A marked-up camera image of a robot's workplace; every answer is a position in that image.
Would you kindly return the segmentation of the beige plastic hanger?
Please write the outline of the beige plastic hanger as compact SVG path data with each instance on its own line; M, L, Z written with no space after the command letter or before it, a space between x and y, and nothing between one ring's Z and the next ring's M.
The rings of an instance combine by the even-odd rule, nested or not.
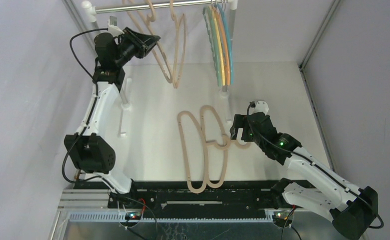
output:
M174 11L174 1L170 1L170 15L175 25L174 59L172 67L172 86L177 89L183 71L186 52L187 24L185 14L177 16Z
M186 136L185 136L185 131L183 127L183 118L188 117L193 126L196 129L197 132L197 139L199 140L200 148L201 148L201 153L197 154L197 157L199 158L199 162L201 162L202 166L202 171L201 171L201 179L200 179L200 185L195 186L194 181L196 179L192 178L192 171L191 171L191 152L190 148L188 147L188 143L186 141ZM200 119L197 119L193 113L190 111L183 110L177 114L177 126L178 126L178 132L179 132L179 137L180 137L180 143L181 143L181 148L182 148L182 158L184 161L184 169L185 169L185 175L186 175L186 183L187 183L187 188L188 191L194 194L200 194L204 192L207 188L203 189L205 187L205 184L203 184L203 179L204 179L204 163L205 160L204 158L206 157L205 147L203 147L203 138L200 133Z
M218 128L220 131L220 136L222 139L222 144L220 144L217 140L207 140L206 137L206 123L205 123L205 113L211 112L218 124ZM200 133L203 138L203 147L205 147L205 153L206 157L204 158L204 179L203 184L205 184L205 189L207 186L210 188L219 188L223 185L226 172L227 172L227 166L228 166L228 158L229 158L229 149L231 146L235 146L240 150L246 150L251 146L251 143L245 143L241 144L238 140L231 139L230 136L225 132L224 125L222 123L222 120L218 114L218 112L215 110L214 107L209 105L204 105L200 109ZM223 163L221 167L220 172L220 178L218 180L213 181L209 176L209 153L208 148L214 147L215 149L222 151L223 156Z
M144 17L143 14L139 10L137 10L136 13L139 15L140 19L142 20L142 22L145 25L148 32L150 34L154 35L155 33L152 30L152 28L150 27L150 23L153 23L156 20L156 12L153 8L153 4L151 1L145 0L145 3L147 3L150 6L151 14ZM133 24L135 25L137 30L141 33L144 33L142 27L140 26L140 24L136 20L136 18L133 16L133 14L130 11L129 12L127 11L127 15L131 19L131 21L133 22ZM151 52L152 52L152 54L153 54L153 56L158 64L158 66L160 67L160 70L161 70L165 80L168 83L172 84L173 80L174 80L174 75L172 74L170 65L169 65L168 60L167 60L167 56L166 56L165 52L163 51L163 48L162 48L160 43L157 43L157 49L160 52L162 60L160 59L159 55L156 53L156 51L154 49Z

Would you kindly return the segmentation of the green wire hanger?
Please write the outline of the green wire hanger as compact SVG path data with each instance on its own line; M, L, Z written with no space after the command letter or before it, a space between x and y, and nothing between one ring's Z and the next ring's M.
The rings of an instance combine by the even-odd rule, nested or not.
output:
M215 45L216 37L214 36L213 30L212 30L212 24L211 24L212 16L211 16L211 10L209 9L209 7L205 6L202 10L202 14L203 14L203 18L205 21L208 39L209 39L209 43L210 43L210 49L211 49L211 53L212 53L214 69L216 72L217 85L219 87L222 87L222 74L221 74L220 65L219 65L218 50L216 49L216 45Z

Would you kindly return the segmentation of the yellow wire hanger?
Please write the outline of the yellow wire hanger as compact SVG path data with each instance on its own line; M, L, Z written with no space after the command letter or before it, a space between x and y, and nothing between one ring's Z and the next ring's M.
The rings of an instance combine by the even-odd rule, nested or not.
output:
M210 6L209 9L211 11L211 16L213 19L212 24L213 24L213 27L215 30L215 39L217 42L219 70L220 70L220 74L221 74L220 85L222 87L224 87L226 84L226 71L225 71L225 66L224 66L223 49L222 49L222 43L221 43L220 29L218 26L217 12L216 12L216 9L214 6Z

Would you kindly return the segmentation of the orange wire hanger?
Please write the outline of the orange wire hanger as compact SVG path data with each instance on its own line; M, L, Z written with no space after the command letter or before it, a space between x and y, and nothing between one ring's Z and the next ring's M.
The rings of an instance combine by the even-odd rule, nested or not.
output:
M219 26L219 29L220 29L221 43L222 43L222 49L223 49L223 59L224 59L224 66L225 66L226 80L227 80L230 77L230 70L229 70L229 66L228 66L229 58L228 58L228 53L227 53L226 37L225 37L225 32L224 32L224 26L223 26L223 23L221 21L220 12L219 12L219 10L216 7L215 7L215 9L216 9L216 12L217 12L218 26ZM215 30L214 30L213 24L212 24L212 30L213 30L213 33L214 33L214 36L215 36Z

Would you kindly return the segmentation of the blue wire hanger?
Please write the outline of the blue wire hanger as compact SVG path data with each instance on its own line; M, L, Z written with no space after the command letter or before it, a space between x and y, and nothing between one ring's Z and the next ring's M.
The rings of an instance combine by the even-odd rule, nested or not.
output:
M227 43L227 53L228 53L228 58L229 58L228 66L229 66L229 70L230 70L230 77L226 80L226 85L230 86L234 81L233 55L232 55L232 49L231 49L232 43L231 43L230 31L229 31L227 19L225 16L225 10L219 4L216 4L215 7L220 12L221 21L222 21L223 26L224 26L224 32L225 32L226 43Z

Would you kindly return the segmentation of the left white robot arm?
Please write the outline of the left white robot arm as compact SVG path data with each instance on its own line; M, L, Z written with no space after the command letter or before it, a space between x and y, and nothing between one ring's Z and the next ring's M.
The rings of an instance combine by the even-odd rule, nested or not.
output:
M115 34L108 28L98 31L94 38L95 68L90 76L91 100L76 132L64 138L67 152L63 164L71 159L76 169L91 174L93 179L101 179L111 190L120 193L120 203L131 209L138 204L139 195L131 190L132 179L114 169L116 153L104 139L106 123L122 89L124 65L132 58L142 59L148 55L160 36L142 34L128 27Z

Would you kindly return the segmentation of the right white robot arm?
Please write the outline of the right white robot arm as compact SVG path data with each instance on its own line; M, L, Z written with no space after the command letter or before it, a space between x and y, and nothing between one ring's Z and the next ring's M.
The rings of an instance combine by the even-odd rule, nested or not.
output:
M360 188L317 161L297 139L279 133L269 115L236 114L230 128L231 139L237 138L239 129L242 141L255 143L269 159L299 173L317 189L312 191L282 178L272 188L272 203L276 207L289 204L309 210L330 221L349 240L360 239L380 218L378 193L373 188Z

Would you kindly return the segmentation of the white clothes rack frame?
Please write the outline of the white clothes rack frame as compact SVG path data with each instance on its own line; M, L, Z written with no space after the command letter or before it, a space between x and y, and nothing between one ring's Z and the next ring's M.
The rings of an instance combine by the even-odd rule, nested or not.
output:
M169 9L169 13L170 13L170 0L167 0L165 2L157 2L157 3L154 3L152 2L153 4L153 8L156 12L157 9L161 9L161 8L168 8ZM235 0L225 0L225 1L221 1L221 0L218 0L218 1L214 1L214 0L196 0L196 1L193 1L193 0L174 0L174 11L177 7L186 7L186 6L193 6L193 5L201 5L204 7L210 7L210 6L213 6L215 4L219 4L223 7L223 9L225 10L225 16L226 16L226 19L227 19L227 23L228 23L228 27L229 27L229 31L230 31L230 37L231 37L231 43L233 43L233 34L234 34L234 22L235 22L235 13L236 13L236 9L237 9L237 4L238 2L235 1ZM150 6L147 4L147 3L143 3L143 4L136 4L134 1L132 0L124 0L122 1L121 5L118 5L118 6L106 6L106 7L98 7L98 6L94 6L89 0L86 0L86 1L83 1L81 3L81 6L82 6L82 9L84 10L86 16L88 17L88 21L93 25L93 26L97 26L97 15L99 14L105 14L105 13L118 13L118 12L131 12L133 14L133 16L136 18L136 20L139 22L140 26L142 27L143 30L147 30L145 25L143 24L142 20L140 19L139 15L136 13L136 11L140 11L144 17L146 17L147 15L150 15L151 14L151 10L150 10ZM154 31L153 27L152 27L152 24L154 22L151 22L150 23L150 27L152 28L152 30ZM174 22L172 21L172 24L171 26L174 28L174 33L175 33L175 25L174 25ZM162 57L160 55L160 52L159 50L155 49L156 53L159 55L160 59L162 60ZM170 68L171 68L171 71L172 71L172 67L173 67L173 60L168 60L168 63L170 65ZM220 95L221 95L221 98L223 99L223 106L224 106L224 116L225 116L225 120L230 123L232 122L233 120L233 116L232 116L232 112L231 112L231 108L230 108L230 100L229 100L229 86L225 86L225 87L220 87Z

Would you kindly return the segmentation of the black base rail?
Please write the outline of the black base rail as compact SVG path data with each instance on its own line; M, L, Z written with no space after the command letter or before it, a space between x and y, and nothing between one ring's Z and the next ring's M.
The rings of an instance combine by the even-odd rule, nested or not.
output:
M136 181L129 193L116 193L101 181L72 186L77 192L105 193L109 210L126 214L127 219L166 220L258 220L267 211L305 210L302 203L287 203L283 185L277 180L226 181L201 193L187 189L183 181Z

